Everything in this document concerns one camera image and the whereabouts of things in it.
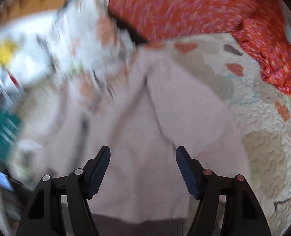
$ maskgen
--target red fabric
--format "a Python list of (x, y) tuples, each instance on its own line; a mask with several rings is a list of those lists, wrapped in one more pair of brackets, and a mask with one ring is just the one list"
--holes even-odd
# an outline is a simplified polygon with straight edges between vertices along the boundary
[(279, 0), (110, 0), (109, 10), (150, 41), (232, 32), (264, 81), (291, 95), (291, 45)]

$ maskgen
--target pink cloth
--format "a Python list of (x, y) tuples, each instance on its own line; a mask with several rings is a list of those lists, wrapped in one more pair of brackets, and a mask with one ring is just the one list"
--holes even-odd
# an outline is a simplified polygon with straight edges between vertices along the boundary
[[(86, 76), (69, 82), (65, 119), (48, 129), (49, 142), (34, 161), (39, 179), (47, 167), (55, 177), (65, 176), (77, 168), (74, 160), (83, 167), (108, 145), (110, 165), (89, 201), (92, 213), (136, 223), (186, 218), (189, 193), (175, 159), (180, 145), (218, 175), (243, 174), (250, 181), (232, 115), (168, 56), (140, 50), (135, 62), (102, 88), (105, 92), (96, 90)], [(86, 140), (83, 120), (89, 124)]]

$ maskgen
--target silver screw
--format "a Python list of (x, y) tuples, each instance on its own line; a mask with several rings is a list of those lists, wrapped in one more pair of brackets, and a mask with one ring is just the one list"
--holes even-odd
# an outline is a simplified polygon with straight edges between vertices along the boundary
[(242, 175), (237, 175), (236, 178), (238, 181), (241, 181), (241, 182), (245, 180), (244, 176)]
[(83, 173), (83, 169), (77, 169), (76, 171), (74, 171), (74, 174), (76, 175), (81, 175)]
[(43, 181), (48, 181), (50, 179), (50, 175), (43, 176)]
[(212, 170), (210, 170), (210, 169), (205, 169), (205, 170), (203, 170), (203, 174), (205, 174), (205, 175), (207, 175), (207, 176), (212, 175)]

